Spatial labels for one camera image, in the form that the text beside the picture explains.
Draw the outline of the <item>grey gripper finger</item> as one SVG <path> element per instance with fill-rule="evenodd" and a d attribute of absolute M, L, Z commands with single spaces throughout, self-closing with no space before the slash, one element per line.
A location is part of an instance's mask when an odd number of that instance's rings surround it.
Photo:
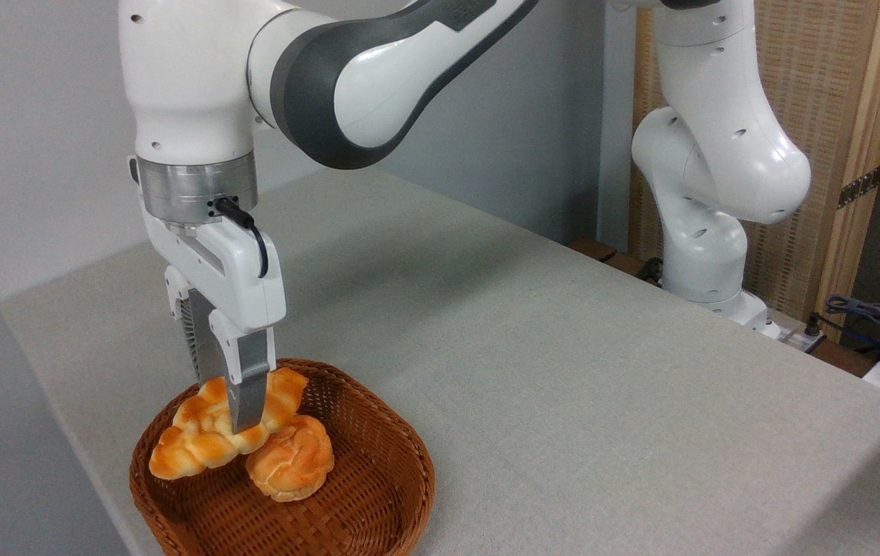
<path fill-rule="evenodd" d="M 208 323 L 222 353 L 232 432 L 245 432 L 262 419 L 267 376 L 276 365 L 274 328 L 242 330 L 219 309 Z"/>
<path fill-rule="evenodd" d="M 174 266 L 166 267 L 164 278 L 171 314 L 181 325 L 198 383 L 204 385 L 224 377 L 227 374 L 224 356 L 208 321 L 215 309 L 213 303 Z"/>

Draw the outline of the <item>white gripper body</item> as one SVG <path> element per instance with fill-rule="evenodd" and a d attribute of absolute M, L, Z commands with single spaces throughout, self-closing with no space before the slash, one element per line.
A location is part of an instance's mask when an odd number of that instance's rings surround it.
<path fill-rule="evenodd" d="M 252 232 L 222 218 L 198 225 L 195 236 L 176 235 L 160 219 L 143 214 L 148 237 L 168 261 L 166 291 L 171 312 L 196 289 L 236 330 L 253 332 L 284 319 L 286 297 L 274 243 L 263 235 L 268 270 L 261 272 L 260 248 Z"/>

